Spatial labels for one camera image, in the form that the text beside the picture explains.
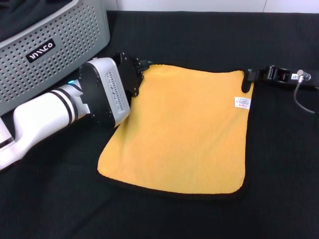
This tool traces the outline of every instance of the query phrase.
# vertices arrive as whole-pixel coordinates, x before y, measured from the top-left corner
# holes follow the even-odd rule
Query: yellow towel
[[[243,185],[249,110],[236,108],[244,73],[153,65],[98,171],[147,189],[230,194]]]

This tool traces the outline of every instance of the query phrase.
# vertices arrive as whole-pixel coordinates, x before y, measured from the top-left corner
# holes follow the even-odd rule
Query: black clamp
[[[144,79],[143,73],[152,64],[151,61],[129,57],[125,52],[114,54],[112,59],[118,67],[123,88],[131,97],[139,95],[139,87]]]
[[[307,71],[312,77],[302,82],[303,86],[319,87],[319,71]],[[298,84],[298,70],[289,70],[276,66],[268,66],[255,71],[248,70],[242,84],[242,91],[247,93],[253,82],[266,82],[276,85],[296,86]]]

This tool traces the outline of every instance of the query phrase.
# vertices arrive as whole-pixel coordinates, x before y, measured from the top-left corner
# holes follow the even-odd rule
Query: basket logo
[[[51,38],[32,52],[26,55],[26,58],[28,59],[29,63],[32,63],[39,59],[41,56],[44,56],[46,53],[48,53],[50,50],[52,50],[55,47],[55,43],[53,39]]]

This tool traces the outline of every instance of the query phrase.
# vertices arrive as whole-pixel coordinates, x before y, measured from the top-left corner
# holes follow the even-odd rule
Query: black table surface
[[[99,57],[124,51],[210,72],[319,68],[317,14],[109,12],[108,18],[111,41]],[[112,134],[81,119],[1,172],[0,238],[319,237],[317,183],[311,181],[310,193],[274,180],[296,180],[291,167],[252,173],[247,194],[231,201],[143,194],[98,175]]]

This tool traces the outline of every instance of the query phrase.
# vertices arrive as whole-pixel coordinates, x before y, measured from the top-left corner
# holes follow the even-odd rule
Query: white wall
[[[108,10],[319,13],[319,0],[104,0]]]

